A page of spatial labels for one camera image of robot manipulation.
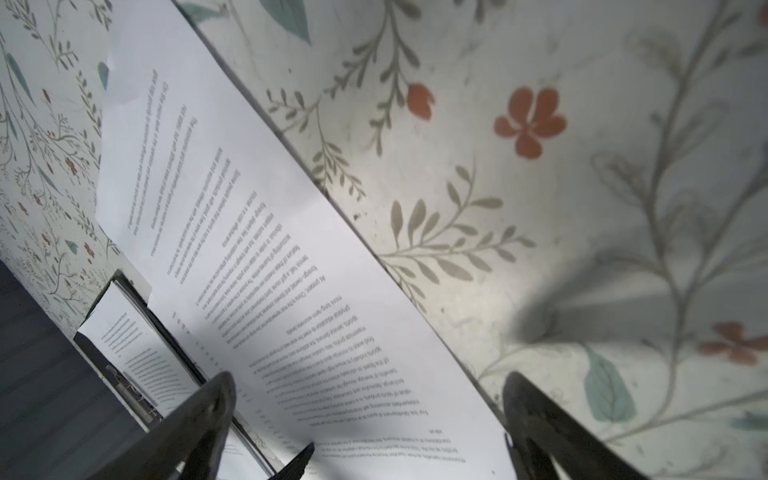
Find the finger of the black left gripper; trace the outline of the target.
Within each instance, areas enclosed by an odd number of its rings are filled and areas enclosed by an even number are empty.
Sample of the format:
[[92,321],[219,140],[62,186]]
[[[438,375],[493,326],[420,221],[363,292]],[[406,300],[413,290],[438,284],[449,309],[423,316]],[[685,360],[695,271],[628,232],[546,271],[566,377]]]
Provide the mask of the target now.
[[315,444],[308,444],[285,467],[269,478],[269,480],[301,480],[315,452]]

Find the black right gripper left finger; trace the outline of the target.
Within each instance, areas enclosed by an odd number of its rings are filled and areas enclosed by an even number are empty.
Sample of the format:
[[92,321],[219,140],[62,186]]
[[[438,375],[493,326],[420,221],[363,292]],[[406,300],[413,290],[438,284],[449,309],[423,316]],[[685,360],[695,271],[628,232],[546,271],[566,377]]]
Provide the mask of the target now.
[[93,479],[214,479],[236,405],[231,373],[221,372]]

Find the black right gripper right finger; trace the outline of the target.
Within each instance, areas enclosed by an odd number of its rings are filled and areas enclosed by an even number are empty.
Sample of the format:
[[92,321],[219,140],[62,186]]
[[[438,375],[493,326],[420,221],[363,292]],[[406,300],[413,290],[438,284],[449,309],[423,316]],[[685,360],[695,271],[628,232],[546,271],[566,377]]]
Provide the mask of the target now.
[[507,450],[519,479],[643,479],[519,372],[502,391]]

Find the black file folder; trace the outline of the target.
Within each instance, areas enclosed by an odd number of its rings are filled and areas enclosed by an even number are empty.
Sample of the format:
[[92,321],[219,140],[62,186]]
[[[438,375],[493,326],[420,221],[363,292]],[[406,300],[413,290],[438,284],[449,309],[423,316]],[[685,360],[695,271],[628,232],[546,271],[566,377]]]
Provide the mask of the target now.
[[75,343],[145,424],[146,437],[97,479],[300,479],[314,447],[274,469],[235,419],[231,373],[205,378],[115,272],[76,331]]

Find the printed paper sheet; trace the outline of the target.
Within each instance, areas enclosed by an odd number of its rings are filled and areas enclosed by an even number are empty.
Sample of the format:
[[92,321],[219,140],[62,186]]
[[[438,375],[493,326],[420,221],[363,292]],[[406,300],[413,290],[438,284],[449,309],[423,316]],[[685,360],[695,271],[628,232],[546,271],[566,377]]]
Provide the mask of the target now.
[[311,479],[511,479],[435,331],[169,1],[117,1],[96,217],[149,308]]
[[209,381],[120,271],[74,342],[147,432]]

